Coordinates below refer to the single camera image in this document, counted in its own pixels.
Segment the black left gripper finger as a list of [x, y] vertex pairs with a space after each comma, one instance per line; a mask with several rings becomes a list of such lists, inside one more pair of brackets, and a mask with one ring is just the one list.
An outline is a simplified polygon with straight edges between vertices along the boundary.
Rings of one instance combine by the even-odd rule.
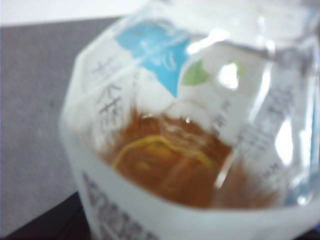
[[78, 192], [5, 237], [6, 240], [90, 240]]

